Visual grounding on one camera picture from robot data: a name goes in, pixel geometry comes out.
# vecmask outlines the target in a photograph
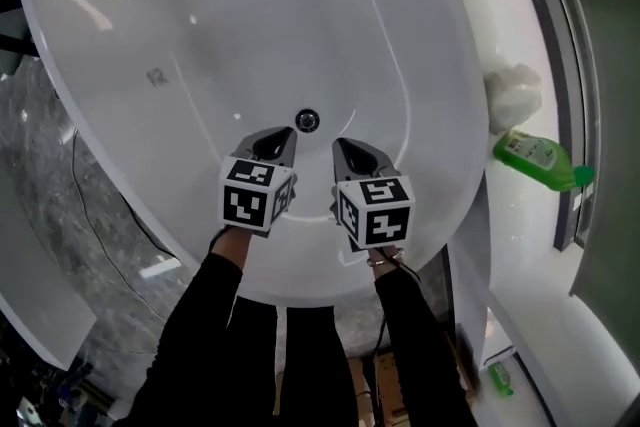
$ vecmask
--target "bracelet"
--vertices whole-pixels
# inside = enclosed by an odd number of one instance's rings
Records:
[[[385,256],[383,256],[382,260],[371,260],[371,258],[367,259],[367,265],[369,267],[378,267],[379,265],[383,265],[385,263],[392,263],[389,260],[397,260],[399,258],[402,258],[404,256],[404,249],[402,249],[401,247],[398,248],[398,252],[393,255],[393,256],[387,256],[385,258]]]

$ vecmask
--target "person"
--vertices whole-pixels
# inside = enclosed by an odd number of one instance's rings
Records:
[[[114,425],[359,424],[332,307],[287,309],[280,415],[273,416],[276,308],[236,299],[252,235],[228,227],[211,242],[128,417]],[[399,256],[395,247],[369,251],[410,423],[476,425],[446,339]]]

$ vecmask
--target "gray tile floor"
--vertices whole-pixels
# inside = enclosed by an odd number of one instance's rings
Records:
[[[0,158],[12,170],[36,235],[98,317],[80,356],[94,365],[91,379],[96,385],[131,400],[153,361],[162,319],[193,271],[180,267],[150,279],[140,277],[140,269],[158,262],[158,250],[78,135],[76,176],[105,256],[72,179],[73,129],[41,61],[25,58],[14,76],[0,81]],[[441,259],[434,258],[420,274],[432,310],[445,313],[449,305]],[[284,309],[281,313],[277,369],[285,358]],[[336,326],[348,355],[373,349],[381,320],[377,297],[336,305]]]

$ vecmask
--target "white plastic bag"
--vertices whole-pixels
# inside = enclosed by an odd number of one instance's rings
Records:
[[[499,134],[523,123],[542,107],[541,82],[525,64],[485,75],[491,133]]]

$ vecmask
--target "bottle label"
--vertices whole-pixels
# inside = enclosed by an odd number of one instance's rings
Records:
[[[514,135],[505,149],[546,171],[551,170],[556,163],[556,151],[547,146],[544,140],[536,137]]]

